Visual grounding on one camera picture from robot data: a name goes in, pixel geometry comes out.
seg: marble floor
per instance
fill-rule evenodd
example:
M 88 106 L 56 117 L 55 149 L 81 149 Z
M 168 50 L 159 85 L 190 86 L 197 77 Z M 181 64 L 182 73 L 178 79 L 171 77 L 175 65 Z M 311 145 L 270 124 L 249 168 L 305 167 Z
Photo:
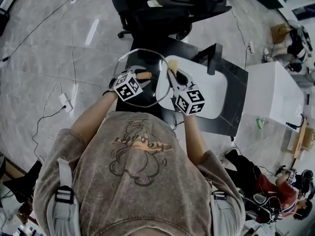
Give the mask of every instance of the marble floor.
M 16 0 L 11 19 L 0 38 L 0 57 L 11 54 L 43 18 L 65 1 Z M 269 28 L 282 23 L 282 17 L 256 0 L 228 0 L 228 3 L 233 6 L 245 41 L 251 40 L 255 47 L 255 54 L 247 57 L 247 66 L 260 63 L 263 47 L 271 42 Z M 47 101 L 45 115 L 60 108 L 59 83 L 68 96 L 73 93 L 72 42 L 78 86 L 72 99 L 74 111 L 47 118 L 45 126 L 43 122 L 39 124 L 36 153 L 43 158 L 57 132 L 63 127 L 70 127 L 107 90 L 115 62 L 130 50 L 132 44 L 130 36 L 117 37 L 122 26 L 111 0 L 78 0 L 62 18 L 68 8 L 67 3 L 44 22 L 8 62 L 1 64 L 0 151 L 26 171 L 36 160 L 33 153 L 35 143 L 31 138 L 54 85 L 56 87 Z M 97 24 L 97 28 L 91 41 L 88 41 L 92 24 Z M 245 47 L 231 12 L 194 23 L 191 34 L 184 41 L 199 48 L 220 42 L 223 57 L 244 68 Z M 176 133 L 185 147 L 183 125 L 176 129 Z M 229 137 L 210 133 L 203 135 L 209 148 L 218 155 L 232 146 Z M 283 135 L 284 128 L 281 126 L 266 123 L 264 129 L 259 130 L 255 117 L 242 116 L 235 142 L 250 160 L 274 170 L 281 153 Z

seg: cardboard box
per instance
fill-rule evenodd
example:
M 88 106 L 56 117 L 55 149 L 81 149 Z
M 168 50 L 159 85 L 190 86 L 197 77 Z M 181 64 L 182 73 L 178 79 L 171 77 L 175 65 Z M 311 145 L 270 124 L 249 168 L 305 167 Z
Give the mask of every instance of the cardboard box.
M 310 150 L 314 144 L 314 129 L 306 128 L 304 139 L 302 141 L 302 149 Z
M 288 33 L 291 31 L 291 28 L 286 24 L 276 25 L 270 28 L 272 35 L 272 42 L 274 45 L 281 44 Z

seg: gray t-shirt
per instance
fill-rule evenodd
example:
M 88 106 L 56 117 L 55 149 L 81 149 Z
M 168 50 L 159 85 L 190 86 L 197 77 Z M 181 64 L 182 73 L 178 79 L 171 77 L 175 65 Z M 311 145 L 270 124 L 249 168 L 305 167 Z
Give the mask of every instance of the gray t-shirt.
M 158 235 L 210 236 L 218 231 L 213 223 L 238 235 L 244 224 L 241 197 L 211 151 L 195 167 L 162 120 L 146 113 L 112 112 L 88 145 L 71 129 L 59 132 L 39 174 L 33 203 L 47 235 L 47 204 L 60 185 L 59 157 L 72 170 L 83 236 L 122 236 L 146 229 Z M 228 198 L 213 208 L 215 188 Z M 217 216 L 220 210 L 225 219 Z

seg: backpack strap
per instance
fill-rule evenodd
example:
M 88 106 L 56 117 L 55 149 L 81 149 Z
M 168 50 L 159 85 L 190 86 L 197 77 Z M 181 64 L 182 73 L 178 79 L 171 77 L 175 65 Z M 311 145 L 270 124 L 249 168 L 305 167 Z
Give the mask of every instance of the backpack strap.
M 239 235 L 241 233 L 244 224 L 242 219 L 245 220 L 245 216 L 235 214 L 238 205 L 232 197 L 222 191 L 214 191 L 210 195 L 210 207 L 213 236 Z
M 59 164 L 60 187 L 47 206 L 47 223 L 51 236 L 81 236 L 79 203 L 72 190 L 72 171 L 61 158 Z
M 55 194 L 55 217 L 69 219 L 70 205 L 73 204 L 72 172 L 69 163 L 61 158 L 59 163 L 60 187 Z

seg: black hair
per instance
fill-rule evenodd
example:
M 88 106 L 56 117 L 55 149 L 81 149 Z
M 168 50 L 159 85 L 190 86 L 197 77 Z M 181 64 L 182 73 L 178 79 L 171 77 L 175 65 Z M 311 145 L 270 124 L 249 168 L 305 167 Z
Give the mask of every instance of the black hair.
M 292 71 L 298 73 L 302 70 L 302 63 L 300 63 L 300 62 L 292 63 L 292 64 L 290 64 L 290 68 Z
M 305 209 L 303 209 L 303 208 L 298 209 L 296 211 L 296 214 L 294 214 L 294 216 L 293 216 L 294 219 L 303 220 L 303 219 L 307 218 L 310 215 L 312 208 L 313 208 L 312 202 L 307 199 L 306 200 L 306 208 Z

